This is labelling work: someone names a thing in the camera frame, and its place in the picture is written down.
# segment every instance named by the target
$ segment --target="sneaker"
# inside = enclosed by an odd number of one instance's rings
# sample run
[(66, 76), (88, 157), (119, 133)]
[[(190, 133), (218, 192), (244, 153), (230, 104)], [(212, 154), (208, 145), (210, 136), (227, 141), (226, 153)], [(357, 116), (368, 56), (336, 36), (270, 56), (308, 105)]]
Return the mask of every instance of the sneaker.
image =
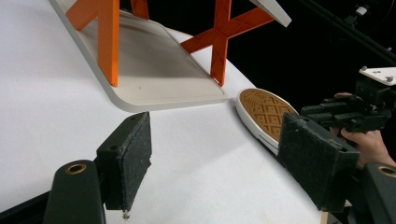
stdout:
[(246, 89), (236, 96), (236, 111), (253, 133), (275, 155), (284, 113), (298, 112), (284, 99), (261, 89)]

